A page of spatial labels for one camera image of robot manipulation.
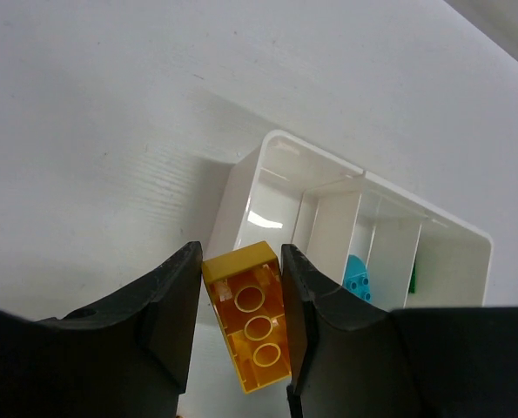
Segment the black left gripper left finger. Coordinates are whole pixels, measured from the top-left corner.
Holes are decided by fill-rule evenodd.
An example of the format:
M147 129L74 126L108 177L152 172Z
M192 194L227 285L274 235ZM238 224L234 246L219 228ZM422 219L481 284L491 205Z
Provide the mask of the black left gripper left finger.
M173 417L187 386L201 286L192 241L61 319L0 310L0 417Z

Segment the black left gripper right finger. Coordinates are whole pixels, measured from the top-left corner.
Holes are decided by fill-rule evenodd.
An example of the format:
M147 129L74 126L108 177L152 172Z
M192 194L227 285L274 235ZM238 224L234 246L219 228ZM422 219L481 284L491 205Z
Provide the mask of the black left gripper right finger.
M384 311L281 247L293 417L518 417L518 307Z

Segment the cyan rounded lego piece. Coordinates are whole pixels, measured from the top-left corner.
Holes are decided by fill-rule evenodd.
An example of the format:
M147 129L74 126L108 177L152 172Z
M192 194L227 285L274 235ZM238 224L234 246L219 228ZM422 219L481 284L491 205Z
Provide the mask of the cyan rounded lego piece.
M352 254L348 256L342 286L360 299L371 302L372 295L367 267L359 257Z

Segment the green lego plate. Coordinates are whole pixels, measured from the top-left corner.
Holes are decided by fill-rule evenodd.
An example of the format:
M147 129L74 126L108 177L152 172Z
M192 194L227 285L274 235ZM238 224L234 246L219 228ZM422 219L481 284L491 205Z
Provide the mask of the green lego plate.
M414 263L413 263L407 292L409 294L414 294L415 291L416 291L416 260L414 260Z

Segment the yellow long lego brick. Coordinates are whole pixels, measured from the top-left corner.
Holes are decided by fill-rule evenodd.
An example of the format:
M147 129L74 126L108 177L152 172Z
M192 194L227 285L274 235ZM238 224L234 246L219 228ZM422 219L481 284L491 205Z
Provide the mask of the yellow long lego brick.
M291 376L279 259L265 242L202 263L205 289L245 394Z

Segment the white three-compartment container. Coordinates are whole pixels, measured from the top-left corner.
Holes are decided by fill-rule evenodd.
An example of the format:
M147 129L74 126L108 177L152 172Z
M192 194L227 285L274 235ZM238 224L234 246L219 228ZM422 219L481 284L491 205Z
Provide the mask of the white three-compartment container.
M231 169L205 255L259 241L295 245L335 282L359 257L385 310L481 306L493 252L482 230L282 130Z

